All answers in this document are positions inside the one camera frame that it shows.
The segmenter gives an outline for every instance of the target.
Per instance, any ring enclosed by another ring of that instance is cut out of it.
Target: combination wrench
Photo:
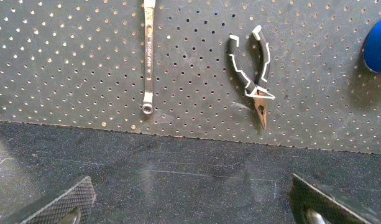
[[[155,0],[145,0],[145,97],[142,111],[149,115],[153,112],[153,18]]]

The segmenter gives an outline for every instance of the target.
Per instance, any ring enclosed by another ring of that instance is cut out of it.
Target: wrench ring head
[[[142,111],[146,115],[150,115],[153,112],[153,106],[150,103],[143,104]]]

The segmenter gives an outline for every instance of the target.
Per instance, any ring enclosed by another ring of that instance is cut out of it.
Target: black and white pliers handle
[[[262,27],[258,25],[253,31],[253,36],[257,39],[259,44],[260,59],[262,66],[259,66],[258,75],[260,75],[260,80],[262,82],[257,82],[256,84],[248,77],[248,75],[243,71],[240,59],[239,59],[239,37],[236,35],[229,36],[229,56],[231,57],[233,67],[237,72],[240,81],[245,87],[246,96],[253,98],[264,98],[264,99],[275,99],[275,96],[270,94],[266,90],[266,82],[269,76],[270,70],[270,51],[269,43],[267,42],[265,36],[261,31]]]

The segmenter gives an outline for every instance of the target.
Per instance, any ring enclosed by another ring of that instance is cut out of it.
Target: blue object
[[[364,42],[364,62],[370,70],[381,73],[381,20]]]

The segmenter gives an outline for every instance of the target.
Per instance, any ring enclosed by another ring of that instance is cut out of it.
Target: pegboard
[[[157,0],[154,113],[142,1],[0,1],[0,121],[381,154],[381,75],[360,59],[381,1]],[[270,43],[264,131],[227,55]]]

